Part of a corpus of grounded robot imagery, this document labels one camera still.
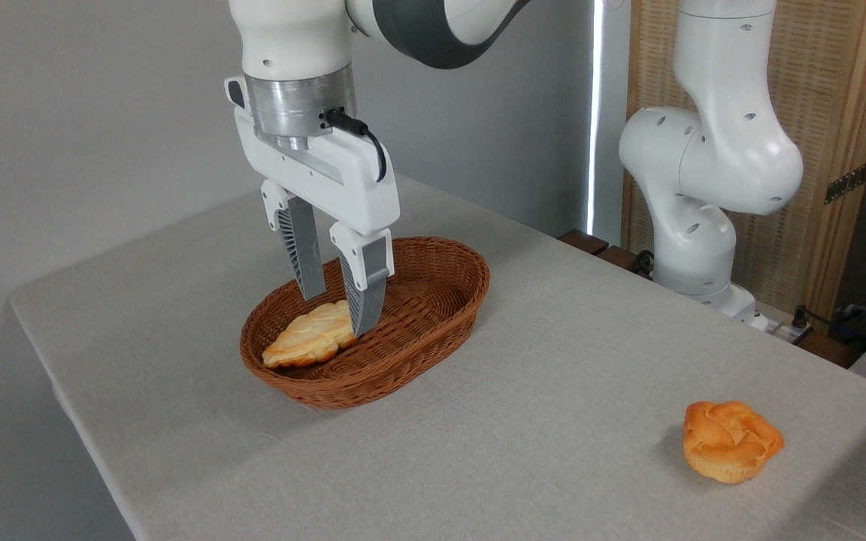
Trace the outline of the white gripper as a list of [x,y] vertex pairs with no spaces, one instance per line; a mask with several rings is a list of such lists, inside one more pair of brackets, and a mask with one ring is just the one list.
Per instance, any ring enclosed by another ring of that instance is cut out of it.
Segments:
[[353,333],[370,332],[395,273],[392,235],[385,229],[400,216],[391,158],[382,175],[375,143],[343,130],[310,138],[306,150],[283,150],[257,136],[247,110],[234,107],[234,117],[245,157],[267,178],[261,194],[268,224],[284,243],[303,298],[326,292],[315,206],[339,220],[329,234],[340,253]]

